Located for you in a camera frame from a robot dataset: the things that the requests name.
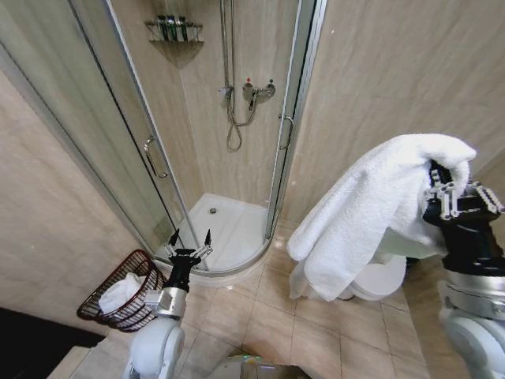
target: beige floor tile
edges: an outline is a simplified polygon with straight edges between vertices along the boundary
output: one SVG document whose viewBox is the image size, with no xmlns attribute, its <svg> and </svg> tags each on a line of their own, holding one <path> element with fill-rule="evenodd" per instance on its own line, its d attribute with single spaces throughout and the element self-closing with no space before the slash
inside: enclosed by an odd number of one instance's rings
<svg viewBox="0 0 505 379">
<path fill-rule="evenodd" d="M 339 335 L 295 318 L 290 364 L 300 366 L 313 378 L 340 378 Z"/>
<path fill-rule="evenodd" d="M 403 289 L 401 287 L 394 294 L 383 298 L 380 302 L 387 306 L 392 306 L 397 310 L 405 310 L 406 312 L 409 311 L 409 305 L 407 304 L 407 299 L 405 298 L 405 294 L 403 293 Z"/>
<path fill-rule="evenodd" d="M 339 332 L 339 302 L 323 299 L 298 298 L 295 314 L 326 329 Z"/>
<path fill-rule="evenodd" d="M 89 351 L 89 347 L 72 347 L 47 379 L 68 379 L 72 376 L 72 373 L 80 365 L 86 355 L 88 355 Z"/>
<path fill-rule="evenodd" d="M 237 294 L 247 296 L 248 298 L 256 298 L 263 269 L 264 265 L 255 268 L 251 274 L 245 277 L 240 283 L 236 283 L 233 286 L 229 286 L 220 291 L 232 291 Z"/>
<path fill-rule="evenodd" d="M 287 241 L 290 239 L 296 227 L 286 221 L 280 220 L 275 228 L 274 238 L 280 239 L 282 241 Z"/>
<path fill-rule="evenodd" d="M 191 288 L 186 297 L 184 322 L 195 328 L 200 328 L 204 323 L 217 290 L 215 288 L 198 286 L 196 284 L 190 285 Z"/>
<path fill-rule="evenodd" d="M 294 266 L 297 265 L 296 261 L 293 261 L 284 247 L 284 243 L 274 239 L 271 243 L 270 248 L 267 252 L 266 265 L 283 270 L 285 272 L 291 273 Z"/>
<path fill-rule="evenodd" d="M 240 349 L 200 330 L 179 378 L 203 379 L 227 357 L 240 353 Z"/>
<path fill-rule="evenodd" d="M 339 303 L 339 330 L 342 336 L 358 340 L 389 353 L 386 325 L 378 302 L 353 298 Z"/>
<path fill-rule="evenodd" d="M 383 306 L 383 313 L 391 353 L 408 362 L 423 366 L 425 359 L 410 314 L 390 306 Z"/>
<path fill-rule="evenodd" d="M 219 290 L 201 330 L 234 346 L 241 346 L 253 304 L 251 298 Z"/>
<path fill-rule="evenodd" d="M 395 379 L 391 355 L 340 336 L 342 379 Z"/>
<path fill-rule="evenodd" d="M 265 266 L 256 300 L 294 314 L 295 301 L 290 298 L 290 274 Z"/>
<path fill-rule="evenodd" d="M 181 356 L 179 357 L 177 365 L 175 366 L 175 377 L 179 377 L 179 374 L 182 371 L 182 367 L 184 367 L 186 359 L 188 358 L 189 351 L 195 342 L 196 335 L 198 334 L 197 328 L 194 328 L 185 322 L 182 323 L 182 328 L 184 329 L 184 346 L 182 347 Z"/>
<path fill-rule="evenodd" d="M 428 369 L 425 366 L 406 362 L 399 357 L 392 356 L 395 367 L 396 379 L 429 379 Z"/>
<path fill-rule="evenodd" d="M 255 302 L 242 348 L 267 361 L 287 364 L 290 360 L 294 316 Z"/>
</svg>

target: tiled wall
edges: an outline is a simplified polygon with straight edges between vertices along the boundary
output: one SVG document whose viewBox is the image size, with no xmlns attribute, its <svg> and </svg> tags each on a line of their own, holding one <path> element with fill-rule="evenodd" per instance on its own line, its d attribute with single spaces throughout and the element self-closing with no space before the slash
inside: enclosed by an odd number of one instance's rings
<svg viewBox="0 0 505 379">
<path fill-rule="evenodd" d="M 138 245 L 0 72 L 0 306 L 105 334 L 77 307 Z"/>
<path fill-rule="evenodd" d="M 186 110 L 177 50 L 163 43 L 149 42 L 150 32 L 144 22 L 156 15 L 155 2 L 114 0 L 112 3 L 186 205 L 191 208 L 204 193 L 204 184 Z M 178 9 L 184 5 L 180 0 L 169 3 Z"/>
<path fill-rule="evenodd" d="M 282 218 L 299 223 L 357 158 L 402 133 L 505 143 L 505 2 L 328 2 Z"/>
<path fill-rule="evenodd" d="M 237 120 L 243 122 L 247 115 L 241 86 L 248 77 L 260 87 L 273 79 L 277 92 L 261 100 L 252 123 L 241 127 L 241 149 L 228 152 L 226 102 L 218 96 L 224 85 L 219 0 L 187 1 L 188 17 L 204 25 L 205 42 L 193 56 L 180 59 L 179 69 L 206 192 L 267 206 L 296 5 L 283 0 L 234 2 Z"/>
<path fill-rule="evenodd" d="M 277 93 L 260 101 L 253 122 L 241 128 L 244 142 L 235 153 L 226 149 L 229 123 L 224 84 L 219 0 L 113 1 L 140 74 L 175 174 L 191 208 L 203 192 L 266 206 L 286 85 L 296 2 L 235 2 L 238 121 L 246 107 L 241 86 L 248 77 L 256 86 L 273 79 Z M 157 14 L 186 16 L 203 24 L 204 43 L 149 43 L 144 21 Z"/>
</svg>

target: shower mixer valve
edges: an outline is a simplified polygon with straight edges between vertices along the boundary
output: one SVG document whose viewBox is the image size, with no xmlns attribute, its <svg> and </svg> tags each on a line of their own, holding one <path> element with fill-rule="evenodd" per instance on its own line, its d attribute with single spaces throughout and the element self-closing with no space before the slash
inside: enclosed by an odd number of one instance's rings
<svg viewBox="0 0 505 379">
<path fill-rule="evenodd" d="M 254 100 L 255 97 L 271 98 L 273 95 L 275 95 L 275 90 L 276 88 L 273 79 L 270 79 L 265 87 L 254 87 L 253 84 L 251 83 L 251 78 L 248 77 L 247 81 L 242 86 L 244 97 L 246 99 L 251 99 L 251 102 Z"/>
</svg>

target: toilet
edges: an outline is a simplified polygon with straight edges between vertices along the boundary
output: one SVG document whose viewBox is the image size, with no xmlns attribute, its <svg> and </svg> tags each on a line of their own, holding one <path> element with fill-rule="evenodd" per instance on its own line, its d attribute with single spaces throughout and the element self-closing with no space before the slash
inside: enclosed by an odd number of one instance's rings
<svg viewBox="0 0 505 379">
<path fill-rule="evenodd" d="M 354 281 L 339 295 L 341 300 L 353 296 L 369 301 L 377 301 L 393 294 L 400 288 L 405 278 L 406 258 L 392 255 L 385 263 L 369 263 Z"/>
</svg>

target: wicker basket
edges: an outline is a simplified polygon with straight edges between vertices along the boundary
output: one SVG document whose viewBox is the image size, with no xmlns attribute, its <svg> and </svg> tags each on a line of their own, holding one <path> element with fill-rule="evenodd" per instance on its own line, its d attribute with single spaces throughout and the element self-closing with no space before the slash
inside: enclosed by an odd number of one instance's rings
<svg viewBox="0 0 505 379">
<path fill-rule="evenodd" d="M 139 291 L 123 306 L 112 312 L 103 313 L 98 304 L 99 299 L 114 283 L 126 278 L 129 272 L 145 276 Z M 135 332 L 154 318 L 151 310 L 144 305 L 147 290 L 160 289 L 164 281 L 163 274 L 149 255 L 143 250 L 135 250 L 80 305 L 77 316 L 83 320 L 109 325 L 123 332 Z"/>
</svg>

